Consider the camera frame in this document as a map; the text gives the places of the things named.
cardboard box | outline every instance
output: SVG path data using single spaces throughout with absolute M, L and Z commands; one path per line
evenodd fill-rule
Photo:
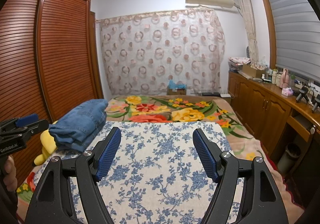
M 251 77 L 258 77 L 258 78 L 261 78 L 262 74 L 265 74 L 266 72 L 265 70 L 251 68 L 250 65 L 247 65 L 247 64 L 244 64 L 242 66 L 242 71 Z
M 171 89 L 167 87 L 167 95 L 185 95 L 186 93 L 187 93 L 187 90 L 183 88 Z

circle pattern curtain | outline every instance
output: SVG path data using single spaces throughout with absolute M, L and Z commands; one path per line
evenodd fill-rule
M 187 9 L 100 21 L 112 94 L 164 94 L 168 81 L 220 92 L 223 29 L 212 9 Z

wooden dresser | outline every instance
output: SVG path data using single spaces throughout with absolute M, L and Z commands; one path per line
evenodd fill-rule
M 296 103 L 296 97 L 281 95 L 282 89 L 274 84 L 254 82 L 229 72 L 228 90 L 234 96 L 231 106 L 237 117 L 249 133 L 262 142 L 274 162 L 280 159 L 285 146 L 297 133 L 306 143 L 302 155 L 312 140 L 312 132 L 320 134 L 319 111 L 313 114 L 305 100 Z
M 103 98 L 89 12 L 90 0 L 5 3 L 0 11 L 0 121 L 37 113 L 53 122 L 84 101 Z M 41 149 L 35 135 L 13 155 L 18 184 Z

stuffed toy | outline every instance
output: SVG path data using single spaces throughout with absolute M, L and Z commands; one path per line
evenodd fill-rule
M 42 132 L 40 135 L 40 141 L 42 143 L 42 155 L 38 155 L 33 163 L 38 166 L 41 165 L 47 160 L 47 158 L 53 154 L 53 152 L 57 149 L 54 138 L 49 134 L 49 130 Z

roller blind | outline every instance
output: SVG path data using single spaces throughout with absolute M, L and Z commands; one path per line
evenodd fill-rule
M 307 0 L 269 0 L 276 66 L 320 81 L 320 21 Z

